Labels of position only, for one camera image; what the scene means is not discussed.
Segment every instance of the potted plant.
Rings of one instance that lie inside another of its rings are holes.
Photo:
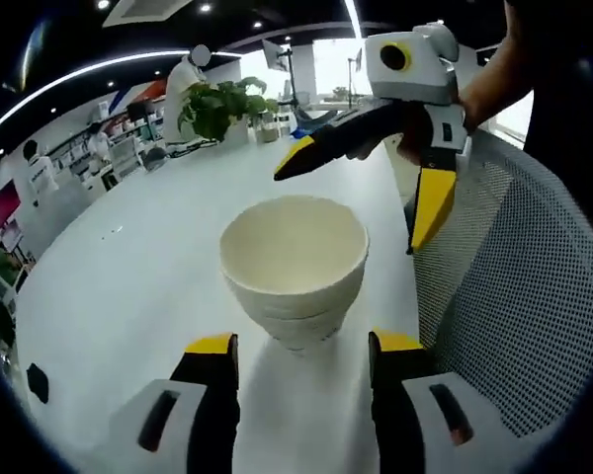
[[[216,86],[208,82],[192,84],[186,91],[178,127],[188,122],[199,136],[223,142],[233,124],[241,122],[245,129],[244,116],[249,116],[253,124],[258,123],[264,112],[275,111],[278,106],[277,101],[267,101],[260,95],[249,96],[251,86],[259,88],[262,94],[266,92],[266,83],[256,77]]]

